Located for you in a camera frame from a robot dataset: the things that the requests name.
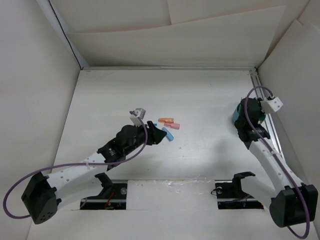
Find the blue highlighter marker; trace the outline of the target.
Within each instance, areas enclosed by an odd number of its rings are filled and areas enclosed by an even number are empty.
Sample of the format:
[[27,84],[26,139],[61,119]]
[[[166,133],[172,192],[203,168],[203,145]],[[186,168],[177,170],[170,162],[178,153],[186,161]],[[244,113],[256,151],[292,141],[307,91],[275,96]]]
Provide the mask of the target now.
[[172,142],[174,140],[174,136],[170,133],[170,131],[167,128],[163,127],[161,130],[166,132],[166,138],[169,142]]

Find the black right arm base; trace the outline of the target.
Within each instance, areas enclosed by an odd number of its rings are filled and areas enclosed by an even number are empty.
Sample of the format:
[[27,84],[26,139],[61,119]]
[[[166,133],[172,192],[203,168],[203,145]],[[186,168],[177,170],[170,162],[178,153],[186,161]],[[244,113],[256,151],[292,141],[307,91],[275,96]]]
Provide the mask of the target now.
[[215,180],[210,192],[216,196],[219,210],[263,210],[262,203],[242,190],[241,180],[256,175],[250,171],[236,173],[232,180]]

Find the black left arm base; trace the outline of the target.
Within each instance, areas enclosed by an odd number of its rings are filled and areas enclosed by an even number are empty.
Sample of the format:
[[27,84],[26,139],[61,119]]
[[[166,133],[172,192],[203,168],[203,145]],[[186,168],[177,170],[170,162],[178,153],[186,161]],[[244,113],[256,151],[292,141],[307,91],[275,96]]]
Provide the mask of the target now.
[[127,208],[128,181],[113,182],[106,173],[95,176],[99,179],[102,190],[98,195],[83,198],[80,210],[125,210]]

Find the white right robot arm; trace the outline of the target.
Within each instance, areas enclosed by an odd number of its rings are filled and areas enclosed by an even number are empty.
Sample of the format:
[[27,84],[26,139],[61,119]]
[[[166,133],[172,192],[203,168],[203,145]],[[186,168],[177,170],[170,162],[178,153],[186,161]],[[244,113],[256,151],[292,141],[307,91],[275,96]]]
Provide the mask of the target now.
[[237,197],[251,195],[266,206],[280,228],[312,222],[319,195],[314,185],[305,184],[289,168],[275,149],[269,132],[262,126],[266,114],[275,113],[282,106],[277,97],[268,100],[248,97],[240,101],[232,116],[239,139],[259,161],[273,186],[247,171],[233,176],[231,191]]

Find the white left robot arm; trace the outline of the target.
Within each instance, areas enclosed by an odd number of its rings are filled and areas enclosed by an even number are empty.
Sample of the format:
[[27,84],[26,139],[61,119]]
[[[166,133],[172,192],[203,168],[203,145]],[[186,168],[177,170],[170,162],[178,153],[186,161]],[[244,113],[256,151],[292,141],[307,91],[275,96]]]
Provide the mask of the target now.
[[48,175],[34,174],[21,196],[33,223],[39,225],[48,221],[59,209],[80,199],[108,198],[113,183],[107,171],[140,146],[157,145],[166,135],[152,121],[147,122],[147,127],[125,125],[115,138],[79,165]]

